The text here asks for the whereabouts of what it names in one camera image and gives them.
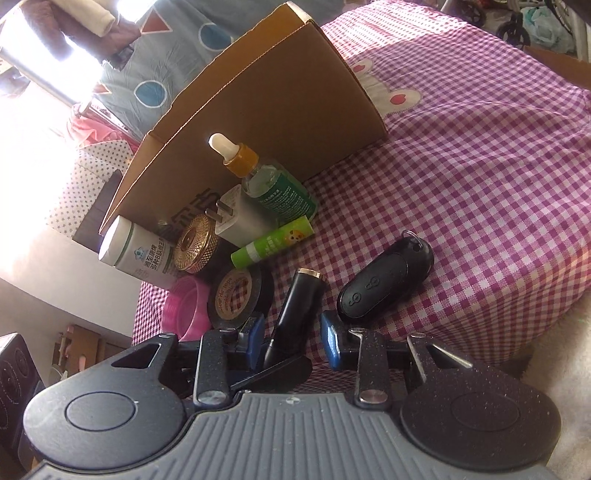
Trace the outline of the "black lipstick tube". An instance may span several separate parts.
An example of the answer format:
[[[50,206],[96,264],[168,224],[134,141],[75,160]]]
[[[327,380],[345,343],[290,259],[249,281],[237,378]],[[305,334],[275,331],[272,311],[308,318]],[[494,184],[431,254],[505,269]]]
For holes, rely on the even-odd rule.
[[[279,319],[263,359],[263,368],[273,367],[293,356],[304,355],[308,335],[315,324],[325,295],[325,283],[317,270],[300,268],[294,274]]]

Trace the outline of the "black tape roll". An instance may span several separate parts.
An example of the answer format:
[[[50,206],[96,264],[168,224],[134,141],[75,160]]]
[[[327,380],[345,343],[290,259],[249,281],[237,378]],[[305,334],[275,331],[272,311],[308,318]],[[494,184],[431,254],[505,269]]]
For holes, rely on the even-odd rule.
[[[266,316],[273,304],[274,283],[270,269],[253,265],[226,268],[211,286],[207,315],[214,329],[238,328],[253,314]]]

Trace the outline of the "pink plastic lid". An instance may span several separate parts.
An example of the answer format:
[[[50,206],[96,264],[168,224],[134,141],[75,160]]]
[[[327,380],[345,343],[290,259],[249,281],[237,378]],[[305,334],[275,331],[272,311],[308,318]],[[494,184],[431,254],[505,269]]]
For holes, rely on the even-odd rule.
[[[197,341],[211,329],[207,314],[209,286],[194,276],[176,281],[164,302],[161,330],[180,342]]]

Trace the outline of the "black remote key fob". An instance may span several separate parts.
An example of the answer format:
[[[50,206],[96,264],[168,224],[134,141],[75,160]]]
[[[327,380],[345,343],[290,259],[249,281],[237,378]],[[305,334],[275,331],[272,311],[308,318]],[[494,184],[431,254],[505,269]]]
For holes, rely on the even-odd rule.
[[[409,298],[435,263],[431,244],[411,230],[363,267],[339,291],[337,311],[347,324],[363,325]]]

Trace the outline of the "gold round tin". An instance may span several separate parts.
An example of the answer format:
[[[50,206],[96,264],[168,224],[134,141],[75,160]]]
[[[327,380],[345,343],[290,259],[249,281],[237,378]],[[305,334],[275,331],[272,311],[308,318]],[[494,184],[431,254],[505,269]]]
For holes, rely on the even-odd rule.
[[[211,262],[218,244],[215,222],[204,214],[197,215],[175,246],[175,267],[181,272],[197,274]]]

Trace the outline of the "white charger plug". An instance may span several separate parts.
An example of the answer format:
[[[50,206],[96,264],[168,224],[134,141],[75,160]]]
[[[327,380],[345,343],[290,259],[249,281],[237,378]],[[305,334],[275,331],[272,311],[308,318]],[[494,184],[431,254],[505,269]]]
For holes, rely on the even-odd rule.
[[[242,185],[223,194],[213,209],[205,210],[205,215],[214,222],[215,234],[238,248],[279,227],[276,216],[250,198]]]

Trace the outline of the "green dropper bottle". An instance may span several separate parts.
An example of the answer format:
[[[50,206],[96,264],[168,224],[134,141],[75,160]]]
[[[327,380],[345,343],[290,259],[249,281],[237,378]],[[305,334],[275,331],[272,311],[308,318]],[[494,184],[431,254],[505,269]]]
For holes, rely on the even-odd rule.
[[[279,163],[260,159],[248,145],[232,142],[221,133],[212,134],[208,145],[242,182],[245,194],[273,214],[280,225],[301,216],[312,220],[318,213],[318,203],[311,193]]]

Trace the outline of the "white supplement bottle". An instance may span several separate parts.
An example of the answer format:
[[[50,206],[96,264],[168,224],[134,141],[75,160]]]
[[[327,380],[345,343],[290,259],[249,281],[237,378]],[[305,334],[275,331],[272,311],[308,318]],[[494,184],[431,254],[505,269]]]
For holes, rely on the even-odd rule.
[[[113,221],[103,237],[98,259],[165,290],[181,276],[174,264],[174,245],[121,216]]]

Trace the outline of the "purple checkered tablecloth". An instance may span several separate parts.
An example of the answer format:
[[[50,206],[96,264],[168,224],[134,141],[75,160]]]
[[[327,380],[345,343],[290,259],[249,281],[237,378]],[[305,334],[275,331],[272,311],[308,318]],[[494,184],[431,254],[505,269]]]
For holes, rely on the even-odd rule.
[[[325,308],[402,231],[425,283],[378,320],[500,363],[590,285],[590,94],[458,19],[377,1],[320,27],[382,116],[384,138],[301,181],[315,234],[270,262],[276,300],[321,271]]]

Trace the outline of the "brown cardboard box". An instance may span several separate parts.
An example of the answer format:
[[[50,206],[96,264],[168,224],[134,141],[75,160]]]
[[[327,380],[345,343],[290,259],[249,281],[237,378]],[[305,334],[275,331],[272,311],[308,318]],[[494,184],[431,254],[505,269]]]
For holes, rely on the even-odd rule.
[[[176,238],[238,183],[212,134],[314,177],[385,137],[370,96],[324,31],[287,2],[219,54],[143,138],[103,225],[124,217]]]

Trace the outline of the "blue patterned bedsheet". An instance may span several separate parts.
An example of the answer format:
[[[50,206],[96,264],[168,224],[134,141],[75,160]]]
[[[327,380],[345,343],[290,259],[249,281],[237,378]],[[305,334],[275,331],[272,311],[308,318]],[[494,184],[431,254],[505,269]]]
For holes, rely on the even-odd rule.
[[[104,64],[95,97],[137,138],[231,43],[280,1],[157,1],[137,21],[141,36],[126,65]]]

